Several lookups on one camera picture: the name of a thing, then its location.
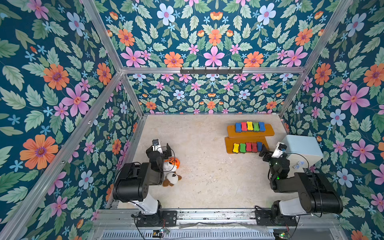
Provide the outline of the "green eraser top shelf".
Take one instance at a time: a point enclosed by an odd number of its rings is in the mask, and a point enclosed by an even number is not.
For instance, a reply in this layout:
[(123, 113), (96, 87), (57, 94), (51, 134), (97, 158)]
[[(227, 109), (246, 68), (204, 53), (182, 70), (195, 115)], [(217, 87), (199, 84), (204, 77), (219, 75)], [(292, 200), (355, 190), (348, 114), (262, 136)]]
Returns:
[(260, 131), (259, 123), (253, 122), (253, 128), (254, 128), (254, 132), (259, 132)]

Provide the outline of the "yellow eraser top shelf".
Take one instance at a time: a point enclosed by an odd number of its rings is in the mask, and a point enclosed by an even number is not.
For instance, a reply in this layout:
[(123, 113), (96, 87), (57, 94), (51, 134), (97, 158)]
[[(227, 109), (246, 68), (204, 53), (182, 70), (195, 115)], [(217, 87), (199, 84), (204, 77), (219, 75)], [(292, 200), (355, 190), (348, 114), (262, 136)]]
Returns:
[(253, 122), (248, 121), (248, 122), (246, 122), (246, 123), (247, 123), (247, 131), (249, 131), (249, 132), (253, 132), (253, 131), (254, 131), (254, 125), (253, 125)]

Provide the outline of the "red eraser top shelf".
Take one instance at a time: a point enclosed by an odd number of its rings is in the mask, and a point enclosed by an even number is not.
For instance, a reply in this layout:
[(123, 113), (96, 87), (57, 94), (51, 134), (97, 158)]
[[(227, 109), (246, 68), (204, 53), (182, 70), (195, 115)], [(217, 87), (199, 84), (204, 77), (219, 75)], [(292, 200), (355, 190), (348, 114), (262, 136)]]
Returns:
[(248, 131), (248, 125), (246, 122), (241, 122), (241, 130), (242, 130), (242, 132)]

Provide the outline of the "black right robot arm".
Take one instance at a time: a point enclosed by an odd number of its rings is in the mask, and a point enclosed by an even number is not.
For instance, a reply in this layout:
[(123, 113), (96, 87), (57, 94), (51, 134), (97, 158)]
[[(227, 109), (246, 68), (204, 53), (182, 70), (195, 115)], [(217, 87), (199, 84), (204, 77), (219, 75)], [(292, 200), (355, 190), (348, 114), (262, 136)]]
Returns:
[(327, 178), (320, 173), (295, 172), (292, 177), (290, 160), (285, 150), (287, 146), (278, 144), (274, 152), (260, 147), (259, 156), (269, 163), (268, 180), (275, 193), (297, 193), (296, 198), (275, 201), (271, 206), (274, 219), (285, 216), (310, 214), (340, 214), (344, 210), (343, 202)]

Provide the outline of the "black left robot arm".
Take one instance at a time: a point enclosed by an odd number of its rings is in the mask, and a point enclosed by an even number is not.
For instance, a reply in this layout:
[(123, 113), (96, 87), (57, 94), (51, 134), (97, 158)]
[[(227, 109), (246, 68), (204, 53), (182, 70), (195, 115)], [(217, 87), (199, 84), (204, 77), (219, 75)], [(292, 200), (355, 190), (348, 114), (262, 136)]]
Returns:
[(148, 162), (124, 164), (114, 183), (113, 199), (132, 204), (142, 215), (160, 217), (161, 203), (150, 195), (149, 188), (163, 184), (165, 174), (170, 172), (165, 169), (164, 163), (172, 153), (169, 145), (153, 144), (146, 150)]

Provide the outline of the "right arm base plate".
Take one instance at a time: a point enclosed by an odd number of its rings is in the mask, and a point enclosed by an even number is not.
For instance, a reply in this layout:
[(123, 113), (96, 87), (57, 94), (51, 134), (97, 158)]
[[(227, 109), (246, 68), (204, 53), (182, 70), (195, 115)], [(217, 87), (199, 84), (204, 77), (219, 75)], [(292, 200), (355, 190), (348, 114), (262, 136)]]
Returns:
[(278, 210), (255, 206), (257, 225), (267, 227), (294, 227), (298, 222), (295, 216), (281, 215)]

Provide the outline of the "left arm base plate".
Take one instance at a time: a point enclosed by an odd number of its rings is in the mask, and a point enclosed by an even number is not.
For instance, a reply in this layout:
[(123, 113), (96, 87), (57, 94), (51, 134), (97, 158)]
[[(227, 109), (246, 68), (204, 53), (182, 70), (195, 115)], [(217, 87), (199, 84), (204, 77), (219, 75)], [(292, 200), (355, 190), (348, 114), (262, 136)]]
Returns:
[(174, 227), (177, 216), (177, 211), (159, 211), (154, 215), (138, 214), (135, 222), (138, 227)]

